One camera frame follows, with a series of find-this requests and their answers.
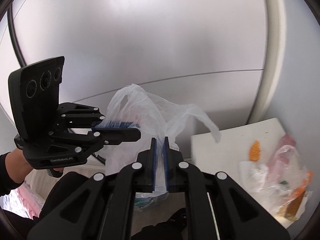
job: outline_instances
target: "plastic bag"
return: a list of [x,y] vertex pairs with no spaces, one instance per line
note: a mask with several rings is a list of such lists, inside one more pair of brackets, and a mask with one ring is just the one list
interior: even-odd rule
[[264,186],[253,195],[271,214],[303,194],[312,180],[312,172],[302,165],[293,145],[295,141],[289,135],[279,141],[278,149],[266,164],[268,174]]
[[153,193],[137,193],[136,197],[149,198],[165,194],[167,190],[162,154],[164,138],[168,137],[171,149],[179,150],[175,138],[183,131],[190,116],[203,122],[214,139],[220,141],[221,134],[218,127],[198,106],[171,103],[145,92],[135,84],[118,90],[108,105],[105,119],[98,127],[118,128],[125,123],[128,128],[138,128],[141,139],[137,142],[107,146],[98,152],[106,159],[106,175],[119,172],[125,165],[135,162],[139,152],[150,149],[151,139],[155,137],[157,139],[155,190]]
[[165,200],[168,197],[168,195],[169,193],[166,192],[165,194],[159,195],[157,197],[136,197],[134,199],[134,209],[137,211],[143,211],[145,208],[152,207],[153,205],[157,205],[160,201]]
[[268,167],[256,162],[240,162],[241,180],[248,193],[260,192],[266,182]]

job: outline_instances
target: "camera lens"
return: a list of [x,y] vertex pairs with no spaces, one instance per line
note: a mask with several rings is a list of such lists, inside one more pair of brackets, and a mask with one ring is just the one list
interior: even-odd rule
[[37,83],[34,80],[31,80],[27,85],[27,97],[32,98],[37,91]]
[[42,74],[40,79],[40,87],[42,90],[45,90],[49,87],[51,81],[51,73],[50,71],[46,71]]
[[57,81],[60,76],[61,76],[61,68],[58,67],[53,75],[54,80]]

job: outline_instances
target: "floor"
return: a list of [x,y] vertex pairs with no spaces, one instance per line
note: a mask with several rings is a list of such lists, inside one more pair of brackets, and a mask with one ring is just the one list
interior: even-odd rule
[[[75,171],[87,177],[91,177],[97,172],[104,173],[104,170],[80,169],[78,167],[65,168],[64,173],[69,171]],[[48,176],[45,170],[34,170],[27,177],[27,180],[31,189],[43,199],[46,199],[50,190],[59,179]],[[173,213],[182,207],[185,207],[184,193],[170,193],[167,199],[160,202],[159,205],[143,211],[134,211],[132,217],[132,235],[141,231],[145,226],[167,221]],[[181,234],[184,240],[188,239],[187,229],[184,229]]]

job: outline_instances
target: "human hand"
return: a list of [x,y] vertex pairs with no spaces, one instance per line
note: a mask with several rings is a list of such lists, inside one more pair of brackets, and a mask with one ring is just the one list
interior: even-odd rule
[[63,171],[64,168],[54,168],[55,171]]
[[15,183],[22,183],[26,176],[33,170],[20,149],[15,149],[7,154],[5,167],[9,177]]

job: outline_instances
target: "black sleeve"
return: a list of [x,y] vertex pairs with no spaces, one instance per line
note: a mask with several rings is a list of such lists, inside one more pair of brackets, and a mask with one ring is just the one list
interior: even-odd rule
[[7,154],[0,155],[0,196],[7,195],[12,189],[21,186],[22,183],[15,183],[8,175],[5,167]]

